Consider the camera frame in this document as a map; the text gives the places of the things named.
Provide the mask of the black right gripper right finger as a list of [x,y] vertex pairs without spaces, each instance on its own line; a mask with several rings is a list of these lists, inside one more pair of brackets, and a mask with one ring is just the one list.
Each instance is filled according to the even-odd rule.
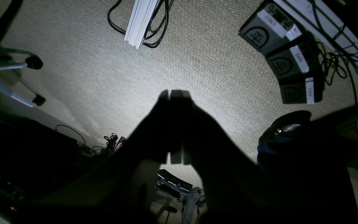
[[193,101],[188,91],[170,93],[172,147],[185,165],[191,165],[203,187],[229,185],[235,172],[248,165],[247,156],[233,143],[220,124]]

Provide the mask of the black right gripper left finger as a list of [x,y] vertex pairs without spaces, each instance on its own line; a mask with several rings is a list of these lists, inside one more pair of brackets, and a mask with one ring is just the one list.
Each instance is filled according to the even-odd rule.
[[170,91],[163,90],[123,146],[111,156],[112,175],[156,175],[167,160]]

